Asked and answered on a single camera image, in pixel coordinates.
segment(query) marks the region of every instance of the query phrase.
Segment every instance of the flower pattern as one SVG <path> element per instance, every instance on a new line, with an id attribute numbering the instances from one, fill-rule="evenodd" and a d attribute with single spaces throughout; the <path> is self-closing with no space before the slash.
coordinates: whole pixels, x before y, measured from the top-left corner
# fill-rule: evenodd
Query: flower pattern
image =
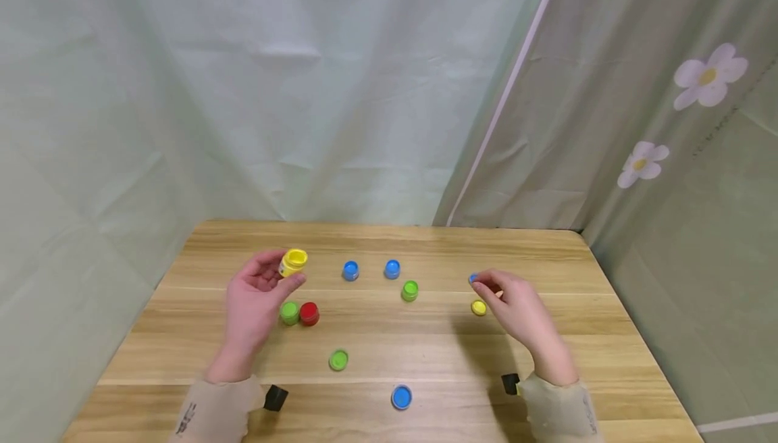
<path id="1" fill-rule="evenodd" d="M 686 90 L 673 102 L 675 110 L 683 110 L 694 102 L 712 107 L 727 96 L 727 84 L 746 73 L 748 60 L 735 57 L 734 46 L 725 43 L 710 55 L 707 63 L 688 59 L 675 70 L 675 83 Z"/>
<path id="2" fill-rule="evenodd" d="M 623 171 L 616 182 L 621 188 L 633 186 L 638 178 L 652 179 L 662 172 L 656 163 L 670 155 L 667 146 L 656 146 L 653 142 L 640 141 L 624 163 Z"/>

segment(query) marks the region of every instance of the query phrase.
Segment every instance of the sleeve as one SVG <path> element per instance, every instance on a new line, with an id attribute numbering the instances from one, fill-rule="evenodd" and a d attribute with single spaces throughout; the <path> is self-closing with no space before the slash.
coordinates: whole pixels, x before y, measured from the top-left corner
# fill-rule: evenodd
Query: sleeve
<path id="1" fill-rule="evenodd" d="M 604 443 L 583 383 L 558 387 L 533 372 L 519 388 L 538 443 Z"/>
<path id="2" fill-rule="evenodd" d="M 261 407 L 261 397 L 256 376 L 227 384 L 197 381 L 168 443 L 240 443 L 248 432 L 248 413 Z"/>

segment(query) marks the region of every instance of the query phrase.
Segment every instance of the red cup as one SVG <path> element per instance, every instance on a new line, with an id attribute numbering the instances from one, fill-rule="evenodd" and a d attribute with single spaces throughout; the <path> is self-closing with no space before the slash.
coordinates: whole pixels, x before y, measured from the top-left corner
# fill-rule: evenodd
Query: red cup
<path id="1" fill-rule="evenodd" d="M 316 325 L 319 321 L 319 308 L 316 303 L 308 301 L 300 306 L 300 321 L 306 326 Z"/>

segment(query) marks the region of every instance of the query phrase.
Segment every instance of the petal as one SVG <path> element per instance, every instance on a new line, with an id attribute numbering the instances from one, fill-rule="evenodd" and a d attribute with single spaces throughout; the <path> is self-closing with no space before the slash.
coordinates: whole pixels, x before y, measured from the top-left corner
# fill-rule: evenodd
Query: petal
<path id="1" fill-rule="evenodd" d="M 748 69 L 748 60 L 744 58 L 733 58 L 726 62 L 723 62 L 716 69 L 717 75 L 727 84 L 731 84 L 738 78 L 741 78 Z"/>
<path id="2" fill-rule="evenodd" d="M 673 109 L 675 110 L 686 109 L 686 107 L 689 107 L 697 100 L 698 94 L 700 94 L 700 89 L 696 88 L 696 86 L 693 86 L 692 88 L 687 88 L 686 90 L 682 91 L 679 96 L 675 98 L 675 101 L 673 102 Z"/>
<path id="3" fill-rule="evenodd" d="M 657 165 L 657 163 L 649 163 L 643 169 L 637 172 L 637 176 L 643 179 L 651 179 L 659 176 L 661 172 L 662 167 L 660 165 Z"/>
<path id="4" fill-rule="evenodd" d="M 670 155 L 670 150 L 667 146 L 656 146 L 651 154 L 646 158 L 649 161 L 662 161 L 665 157 Z"/>
<path id="5" fill-rule="evenodd" d="M 684 63 L 681 63 L 679 69 L 675 70 L 675 84 L 682 86 L 683 88 L 689 88 L 690 86 L 697 85 L 697 80 L 700 79 L 700 75 L 705 71 L 705 63 L 702 63 L 698 59 L 687 59 Z"/>
<path id="6" fill-rule="evenodd" d="M 720 45 L 718 48 L 713 50 L 713 53 L 711 53 L 710 59 L 708 59 L 708 68 L 733 59 L 734 53 L 734 46 L 731 43 Z"/>
<path id="7" fill-rule="evenodd" d="M 628 172 L 623 172 L 619 175 L 619 180 L 616 182 L 621 188 L 629 188 L 637 181 L 637 173 L 631 169 Z"/>
<path id="8" fill-rule="evenodd" d="M 712 107 L 727 96 L 727 85 L 723 82 L 713 82 L 700 89 L 700 105 Z"/>
<path id="9" fill-rule="evenodd" d="M 653 142 L 639 141 L 633 148 L 633 153 L 631 154 L 631 160 L 637 161 L 639 159 L 647 157 L 651 154 L 651 151 L 653 150 L 654 150 Z"/>

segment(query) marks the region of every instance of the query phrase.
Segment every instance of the hand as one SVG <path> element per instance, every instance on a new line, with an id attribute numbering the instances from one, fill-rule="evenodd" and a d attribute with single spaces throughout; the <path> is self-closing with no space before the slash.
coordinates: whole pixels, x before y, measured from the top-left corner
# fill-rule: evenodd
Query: hand
<path id="1" fill-rule="evenodd" d="M 477 275 L 472 286 L 507 334 L 530 351 L 538 377 L 555 386 L 568 386 L 578 381 L 578 370 L 567 345 L 556 330 L 546 305 L 527 280 L 488 269 Z"/>
<path id="2" fill-rule="evenodd" d="M 257 352 L 278 320 L 281 304 L 305 283 L 305 274 L 282 279 L 278 264 L 285 249 L 257 253 L 227 286 L 224 342 L 205 372 L 208 382 L 239 382 L 251 376 Z"/>

